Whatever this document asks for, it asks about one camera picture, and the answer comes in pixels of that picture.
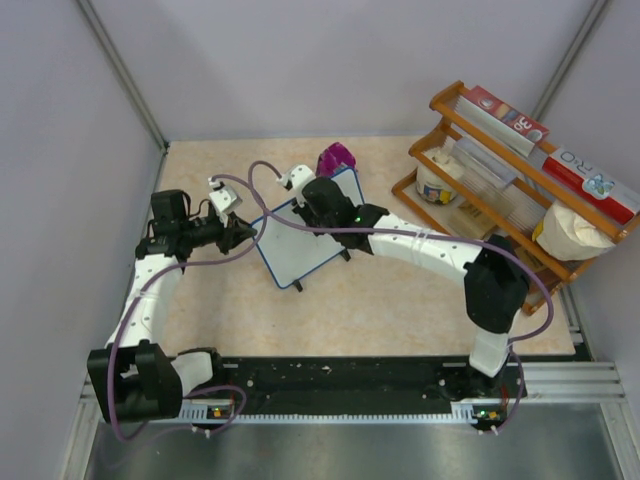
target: purple bag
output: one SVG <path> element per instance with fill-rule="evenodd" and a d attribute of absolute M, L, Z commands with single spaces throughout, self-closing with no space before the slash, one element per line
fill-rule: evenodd
<path fill-rule="evenodd" d="M 336 142 L 329 145 L 318 157 L 316 176 L 330 177 L 345 167 L 350 167 L 355 170 L 356 158 L 351 155 L 347 147 L 340 142 Z"/>

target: blue-edged board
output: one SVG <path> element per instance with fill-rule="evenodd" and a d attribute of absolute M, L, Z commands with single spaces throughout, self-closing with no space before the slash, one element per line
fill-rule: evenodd
<path fill-rule="evenodd" d="M 332 178 L 344 194 L 351 198 L 354 205 L 364 203 L 358 175 L 353 169 L 341 170 Z M 291 200 L 273 211 L 291 222 L 304 225 L 302 218 L 293 213 Z M 263 217 L 260 217 L 251 226 L 259 231 L 262 221 Z M 315 236 L 313 233 L 287 227 L 273 219 L 267 222 L 264 235 L 258 242 L 258 251 L 280 288 L 290 287 L 296 280 L 306 277 L 343 250 L 344 247 L 330 235 Z"/>

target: gray floor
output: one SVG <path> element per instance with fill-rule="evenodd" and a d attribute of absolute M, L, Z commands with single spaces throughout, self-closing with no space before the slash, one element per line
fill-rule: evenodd
<path fill-rule="evenodd" d="M 133 447 L 101 424 L 104 454 L 122 458 L 166 426 L 151 426 Z M 559 479 L 622 478 L 595 405 L 526 405 L 503 435 L 466 426 L 237 426 L 205 440 L 175 432 L 137 451 L 116 470 L 94 454 L 87 480 L 123 479 Z"/>

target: wall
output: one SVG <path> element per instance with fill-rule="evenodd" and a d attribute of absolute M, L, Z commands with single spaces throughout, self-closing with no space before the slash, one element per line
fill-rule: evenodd
<path fill-rule="evenodd" d="M 616 0 L 559 92 L 547 124 L 557 143 L 640 192 L 638 78 L 640 3 Z M 591 346 L 615 360 L 640 423 L 640 232 L 596 262 L 576 283 Z"/>
<path fill-rule="evenodd" d="M 0 11 L 0 478 L 50 480 L 160 159 L 73 2 Z"/>
<path fill-rule="evenodd" d="M 530 110 L 591 0 L 93 0 L 171 140 L 424 132 L 480 83 Z"/>

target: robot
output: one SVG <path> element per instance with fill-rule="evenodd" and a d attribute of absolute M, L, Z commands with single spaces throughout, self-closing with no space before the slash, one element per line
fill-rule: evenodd
<path fill-rule="evenodd" d="M 294 212 L 309 227 L 376 228 L 430 230 L 411 225 L 386 208 L 354 205 L 340 187 L 328 177 L 316 177 L 304 165 L 296 165 L 278 182 L 293 193 Z M 136 248 L 135 274 L 126 305 L 137 308 L 124 330 L 115 355 L 114 399 L 119 422 L 143 422 L 176 417 L 182 400 L 203 384 L 223 384 L 223 360 L 215 349 L 194 349 L 167 357 L 158 345 L 169 312 L 169 302 L 178 285 L 182 266 L 194 248 L 215 243 L 227 254 L 256 231 L 234 211 L 242 200 L 233 188 L 211 179 L 206 215 L 190 216 L 190 199 L 181 190 L 168 190 L 151 196 L 153 219 L 148 232 Z M 522 307 L 529 281 L 517 265 L 494 251 L 480 246 L 438 242 L 392 233 L 331 233 L 347 250 L 360 250 L 410 262 L 435 271 L 464 287 L 467 313 L 477 326 L 469 368 L 463 375 L 447 378 L 443 398 L 460 400 L 488 396 L 495 391 L 506 367 L 509 332 Z M 492 236 L 489 243 L 510 253 L 510 244 Z M 175 267 L 141 295 L 140 290 L 158 272 Z M 105 348 L 92 350 L 87 360 L 96 397 L 103 417 L 110 422 L 107 402 L 108 362 L 116 332 Z"/>

